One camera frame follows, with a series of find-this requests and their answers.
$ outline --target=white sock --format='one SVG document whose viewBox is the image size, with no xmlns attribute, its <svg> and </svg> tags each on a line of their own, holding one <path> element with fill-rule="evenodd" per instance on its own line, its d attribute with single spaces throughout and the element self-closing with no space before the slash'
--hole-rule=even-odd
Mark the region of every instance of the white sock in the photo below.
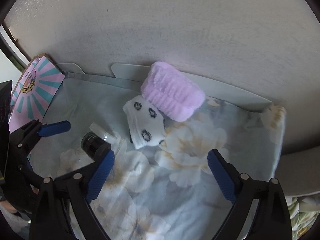
<svg viewBox="0 0 320 240">
<path fill-rule="evenodd" d="M 162 115 L 141 95 L 126 102 L 123 111 L 127 114 L 132 142 L 136 149 L 147 145 L 157 146 L 164 140 Z"/>
</svg>

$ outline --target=cartoon illustration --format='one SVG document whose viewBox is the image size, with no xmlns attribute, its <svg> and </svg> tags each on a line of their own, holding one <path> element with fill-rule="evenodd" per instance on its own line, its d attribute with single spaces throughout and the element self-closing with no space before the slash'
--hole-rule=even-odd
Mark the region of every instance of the cartoon illustration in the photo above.
<svg viewBox="0 0 320 240">
<path fill-rule="evenodd" d="M 36 84 L 36 70 L 33 69 L 30 73 L 30 75 L 28 76 L 26 82 L 24 83 L 21 92 L 22 93 L 29 93 L 30 91 L 33 90 L 33 87 Z"/>
</svg>

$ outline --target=black lens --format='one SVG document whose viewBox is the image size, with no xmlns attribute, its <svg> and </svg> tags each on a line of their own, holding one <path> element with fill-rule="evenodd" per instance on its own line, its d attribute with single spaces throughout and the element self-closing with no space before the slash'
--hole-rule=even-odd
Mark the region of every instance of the black lens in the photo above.
<svg viewBox="0 0 320 240">
<path fill-rule="evenodd" d="M 102 140 L 99 136 L 97 136 L 94 132 L 87 133 L 82 141 L 81 141 L 81 148 L 84 152 L 89 155 L 92 159 L 96 154 L 96 151 L 102 146 L 105 145 L 106 148 L 111 150 L 111 145 L 104 140 Z"/>
</svg>

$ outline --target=floral bedsheet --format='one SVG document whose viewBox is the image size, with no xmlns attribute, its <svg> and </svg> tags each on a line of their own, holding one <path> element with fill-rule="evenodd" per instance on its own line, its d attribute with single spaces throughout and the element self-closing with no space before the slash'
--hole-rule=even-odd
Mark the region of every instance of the floral bedsheet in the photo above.
<svg viewBox="0 0 320 240">
<path fill-rule="evenodd" d="M 115 165 L 91 207 L 114 240 L 212 239 L 231 208 L 208 165 L 216 148 L 254 179 L 273 177 L 281 150 L 285 110 L 270 106 L 250 113 L 225 101 L 207 98 L 186 122 L 165 119 L 165 141 L 135 150 L 123 105 L 139 94 L 139 84 L 104 77 L 99 82 L 63 81 L 44 121 L 69 120 L 70 132 L 43 138 L 31 155 L 39 175 L 56 177 L 89 164 L 80 148 L 92 122 L 118 138 L 112 145 Z M 253 205 L 242 231 L 254 216 Z M 84 239 L 71 209 L 77 238 Z"/>
</svg>

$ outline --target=white flower pattern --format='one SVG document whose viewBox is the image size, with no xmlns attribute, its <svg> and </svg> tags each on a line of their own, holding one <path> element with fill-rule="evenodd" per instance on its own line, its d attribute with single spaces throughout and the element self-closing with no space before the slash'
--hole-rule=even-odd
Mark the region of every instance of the white flower pattern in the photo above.
<svg viewBox="0 0 320 240">
<path fill-rule="evenodd" d="M 219 99 L 216 99 L 216 98 L 212 98 L 212 97 L 209 97 L 209 96 L 206 96 L 205 97 L 208 101 L 207 101 L 207 104 L 209 106 L 212 106 L 212 107 L 220 107 L 220 101 Z"/>
<path fill-rule="evenodd" d="M 212 174 L 207 163 L 211 149 L 218 149 L 228 161 L 228 150 L 224 148 L 226 141 L 226 132 L 222 128 L 215 129 L 208 116 L 199 113 L 166 129 L 165 141 L 155 160 L 160 167 L 173 170 L 170 181 L 179 187 L 192 186 L 200 181 L 201 171 Z"/>
<path fill-rule="evenodd" d="M 164 240 L 170 225 L 164 219 L 150 213 L 149 209 L 135 205 L 129 192 L 142 192 L 154 180 L 154 168 L 139 151 L 128 151 L 127 142 L 117 140 L 115 165 L 97 199 L 90 206 L 107 234 L 114 240 Z M 93 160 L 81 149 L 70 149 L 60 155 L 58 176 L 81 168 Z M 71 226 L 79 239 L 84 235 L 70 208 Z"/>
<path fill-rule="evenodd" d="M 286 110 L 273 104 L 260 113 L 262 123 L 269 132 L 270 141 L 277 145 L 282 144 L 285 116 Z"/>
</svg>

